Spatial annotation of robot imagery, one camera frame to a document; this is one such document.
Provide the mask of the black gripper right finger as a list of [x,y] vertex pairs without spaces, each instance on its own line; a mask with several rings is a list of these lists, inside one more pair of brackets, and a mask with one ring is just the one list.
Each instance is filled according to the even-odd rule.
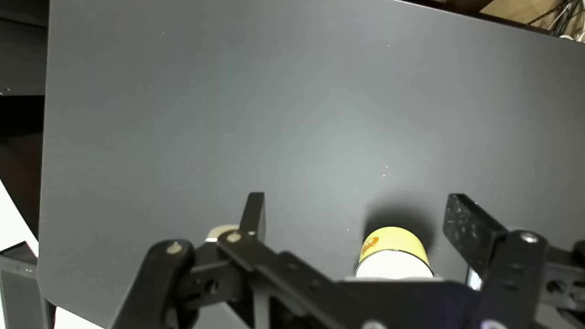
[[466,195],[449,195],[442,235],[469,268],[486,268],[508,231]]

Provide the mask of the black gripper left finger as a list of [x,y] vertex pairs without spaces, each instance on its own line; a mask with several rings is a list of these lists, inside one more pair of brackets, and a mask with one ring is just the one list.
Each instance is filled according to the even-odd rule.
[[239,231],[250,238],[261,240],[265,237],[265,195],[250,193],[239,222]]

